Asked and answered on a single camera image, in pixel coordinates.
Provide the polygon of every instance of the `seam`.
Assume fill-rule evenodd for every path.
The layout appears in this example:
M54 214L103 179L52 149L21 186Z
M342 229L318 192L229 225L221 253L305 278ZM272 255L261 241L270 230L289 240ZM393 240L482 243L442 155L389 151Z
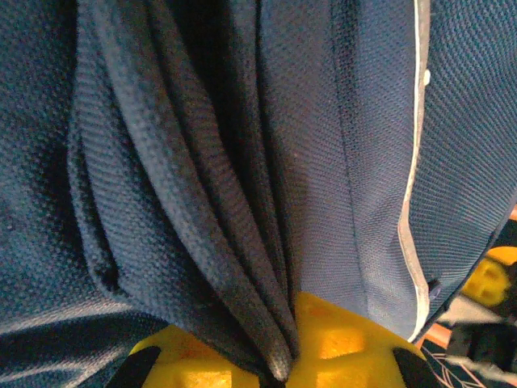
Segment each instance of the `seam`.
M357 243L357 233L355 228L355 212L354 212L354 201L353 201L353 195L352 195L352 187L351 187L351 176L350 176L350 168L348 163L348 157L347 157L347 142L345 138L344 133L344 125L345 125L345 118L344 118L344 106L342 105L342 97L343 97L343 88L340 86L339 83L339 75L340 72L338 71L338 53L336 49L336 23L338 22L338 16L336 16L334 10L335 10L335 3L336 1L330 2L330 17L332 20L332 29L331 29L331 35L332 35L332 59L333 59L333 65L334 65L334 81L336 86L336 95L338 97L338 109L339 109L339 131L341 133L341 141L343 146L343 156L344 156L344 162L345 162L345 174L347 178L348 183L348 196L350 197L350 206L351 206L351 224L352 224L352 237L354 239L354 248L356 252L356 258L357 258L357 267L359 269L359 276L361 278L361 285L363 286L364 291L364 305L366 306L366 313L369 317L370 311L368 306L368 291L366 289L366 283L364 280L363 275L363 269L360 264L359 259L359 244Z

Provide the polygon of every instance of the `navy blue fabric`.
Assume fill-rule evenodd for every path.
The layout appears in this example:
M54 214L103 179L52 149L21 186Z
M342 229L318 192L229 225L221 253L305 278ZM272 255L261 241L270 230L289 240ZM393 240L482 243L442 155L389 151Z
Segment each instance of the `navy blue fabric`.
M295 280L408 338L416 299L397 223L413 154L413 2L265 1L261 22L263 125Z
M433 5L431 313L517 189L517 10L470 3ZM2 2L0 386L101 386L167 323L285 380L300 289L408 336L413 6Z
M514 1L431 2L431 83L410 206L422 270L443 286L430 316L515 204L516 55Z
M66 168L72 5L0 5L2 387L95 386L100 369L165 325L107 298L88 275Z

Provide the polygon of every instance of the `reflective strip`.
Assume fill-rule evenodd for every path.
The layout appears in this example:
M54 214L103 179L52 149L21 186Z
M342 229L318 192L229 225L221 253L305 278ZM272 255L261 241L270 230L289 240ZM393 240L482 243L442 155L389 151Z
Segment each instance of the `reflective strip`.
M413 334L408 339L414 340L422 330L429 315L429 288L418 261L410 228L410 200L413 191L414 177L417 170L418 152L423 124L424 72L427 67L427 50L429 47L430 0L414 0L414 38L415 38L415 71L414 71L414 134L413 157L410 176L407 181L406 194L402 203L401 216L398 222L398 239L401 244L406 267L413 280L417 299L417 317Z

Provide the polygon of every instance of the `white piping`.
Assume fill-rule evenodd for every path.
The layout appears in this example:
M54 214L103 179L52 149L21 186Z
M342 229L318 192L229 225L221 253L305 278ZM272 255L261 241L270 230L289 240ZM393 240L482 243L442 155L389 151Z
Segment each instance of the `white piping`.
M420 17L419 17L419 0L414 0L414 38L415 38L415 72L414 72L414 111L413 111L413 157L411 159L410 175L407 181L406 194L402 203L401 216L398 222L398 239L401 244L402 253L406 262L406 267L411 275L414 283L414 289L417 299L417 317L413 334L409 337L409 341L415 339L426 323L429 314L429 287L426 278L423 275L422 267L418 261L416 247L414 245L413 235L410 228L410 200L413 191L414 177L417 170L418 152L420 149L420 135L422 131L419 128L420 113L420 87L423 87L423 79L421 78L421 57L420 57Z

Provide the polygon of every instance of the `yellow plastic object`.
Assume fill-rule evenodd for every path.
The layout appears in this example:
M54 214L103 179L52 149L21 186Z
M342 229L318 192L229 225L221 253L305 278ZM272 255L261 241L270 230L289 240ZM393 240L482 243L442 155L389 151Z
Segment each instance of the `yellow plastic object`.
M392 353L412 344L383 327L308 293L296 304L301 356L287 388L405 387ZM256 376L239 369L193 335L167 327L132 350L162 349L144 388L259 388Z
M517 262L517 247L492 248L486 255L501 264L512 265Z
M461 292L486 307L497 306L506 298L511 283L504 267L484 258L465 283Z

